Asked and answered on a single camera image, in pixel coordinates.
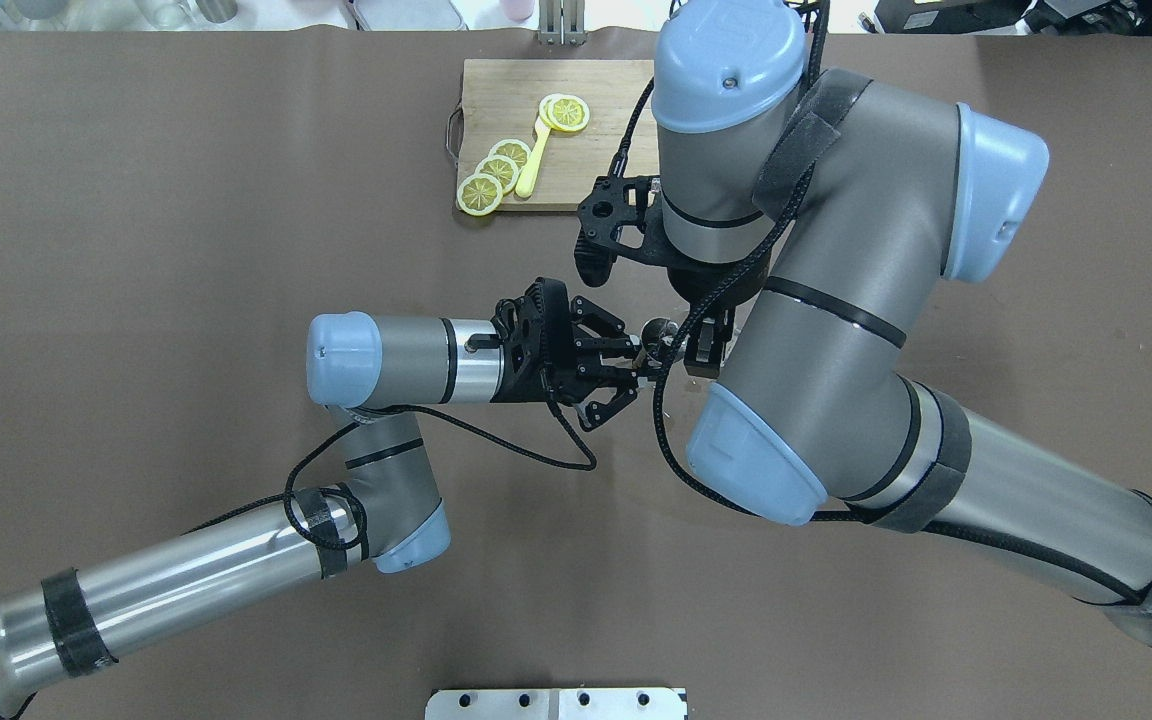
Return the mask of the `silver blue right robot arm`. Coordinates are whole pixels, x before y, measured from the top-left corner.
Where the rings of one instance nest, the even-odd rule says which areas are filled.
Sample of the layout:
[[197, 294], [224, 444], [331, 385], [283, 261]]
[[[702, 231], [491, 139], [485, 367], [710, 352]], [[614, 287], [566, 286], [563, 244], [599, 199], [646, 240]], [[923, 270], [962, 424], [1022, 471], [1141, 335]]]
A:
[[659, 192], [628, 150], [579, 209], [585, 285], [617, 258], [664, 266], [690, 304], [664, 369], [712, 379], [687, 486], [786, 525], [840, 520], [947, 536], [1102, 611], [1152, 646], [1152, 497], [1087, 473], [896, 372], [938, 279], [996, 268], [1049, 165], [1034, 132], [820, 69], [829, 5], [690, 1], [660, 29]]

